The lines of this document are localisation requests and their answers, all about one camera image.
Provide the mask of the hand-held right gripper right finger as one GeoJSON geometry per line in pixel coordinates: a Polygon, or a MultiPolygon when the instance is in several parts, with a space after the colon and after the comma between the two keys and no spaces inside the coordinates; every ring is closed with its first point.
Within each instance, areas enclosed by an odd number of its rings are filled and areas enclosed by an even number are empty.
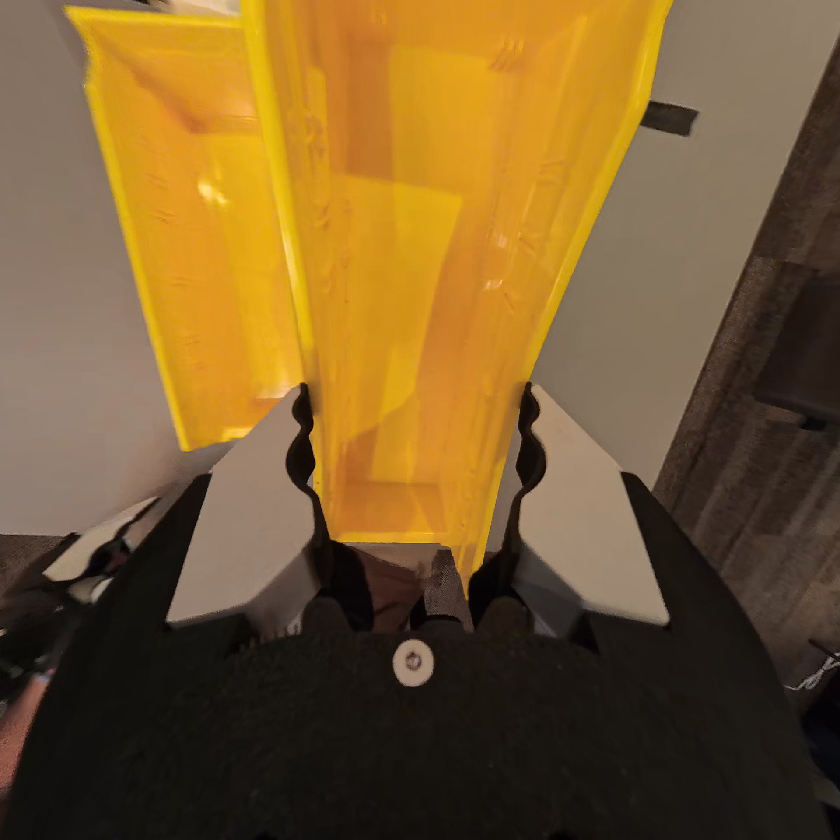
{"type": "Polygon", "coordinates": [[[539,385],[522,395],[502,486],[510,497],[511,588],[544,637],[584,616],[666,627],[669,612],[623,472],[539,385]]]}

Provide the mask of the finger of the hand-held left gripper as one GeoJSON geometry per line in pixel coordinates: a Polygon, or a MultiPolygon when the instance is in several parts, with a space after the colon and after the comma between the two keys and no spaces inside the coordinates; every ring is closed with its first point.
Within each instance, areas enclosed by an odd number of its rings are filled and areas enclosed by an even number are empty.
{"type": "Polygon", "coordinates": [[[111,558],[105,562],[101,569],[87,574],[86,601],[97,601],[128,560],[129,558],[111,558]]]}
{"type": "Polygon", "coordinates": [[[159,501],[152,497],[133,504],[90,530],[77,535],[71,545],[59,552],[43,575],[51,582],[74,581],[88,570],[93,555],[111,543],[123,541],[134,523],[139,522],[159,501]]]}

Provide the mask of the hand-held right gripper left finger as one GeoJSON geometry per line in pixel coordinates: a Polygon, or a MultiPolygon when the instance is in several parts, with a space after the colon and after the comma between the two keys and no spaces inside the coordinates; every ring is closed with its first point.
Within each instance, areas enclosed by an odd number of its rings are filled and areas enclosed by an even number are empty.
{"type": "Polygon", "coordinates": [[[299,384],[212,468],[168,624],[242,615],[257,634],[284,634],[321,590],[329,535],[309,484],[311,430],[299,384]]]}

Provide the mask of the yellow plastic storage bin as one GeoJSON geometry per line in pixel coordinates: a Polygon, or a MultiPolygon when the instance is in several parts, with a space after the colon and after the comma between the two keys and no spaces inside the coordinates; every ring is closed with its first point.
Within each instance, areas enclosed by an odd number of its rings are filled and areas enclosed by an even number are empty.
{"type": "Polygon", "coordinates": [[[672,2],[242,2],[333,539],[485,556],[672,2]]]}
{"type": "Polygon", "coordinates": [[[241,438],[305,380],[242,25],[65,14],[178,445],[241,438]]]}

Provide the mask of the grey desk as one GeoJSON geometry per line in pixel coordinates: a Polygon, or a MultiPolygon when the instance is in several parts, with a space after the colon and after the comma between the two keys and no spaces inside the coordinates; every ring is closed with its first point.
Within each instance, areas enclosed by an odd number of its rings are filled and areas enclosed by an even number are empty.
{"type": "MultiPolygon", "coordinates": [[[[654,100],[534,379],[649,485],[838,38],[839,3],[675,2],[654,100]]],[[[223,448],[184,454],[61,2],[2,2],[2,534],[86,530],[223,448]]]]}

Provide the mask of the person's brown shirt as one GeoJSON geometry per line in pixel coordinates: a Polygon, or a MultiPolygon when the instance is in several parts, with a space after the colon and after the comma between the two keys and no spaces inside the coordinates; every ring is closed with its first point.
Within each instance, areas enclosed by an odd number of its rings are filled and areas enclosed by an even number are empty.
{"type": "Polygon", "coordinates": [[[410,616],[424,599],[424,582],[413,568],[390,563],[362,549],[353,551],[364,567],[373,605],[373,632],[396,634],[410,623],[410,616]]]}

